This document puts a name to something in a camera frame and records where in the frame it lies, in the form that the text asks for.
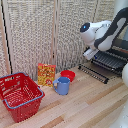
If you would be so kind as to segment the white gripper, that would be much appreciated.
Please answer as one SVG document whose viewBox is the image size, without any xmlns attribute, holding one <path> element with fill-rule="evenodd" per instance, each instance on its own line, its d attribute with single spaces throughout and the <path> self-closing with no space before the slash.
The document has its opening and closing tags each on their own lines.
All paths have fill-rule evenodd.
<svg viewBox="0 0 128 128">
<path fill-rule="evenodd" d="M 87 60 L 91 60 L 95 54 L 98 52 L 98 49 L 91 49 L 88 48 L 84 51 L 83 56 L 87 59 Z"/>
</svg>

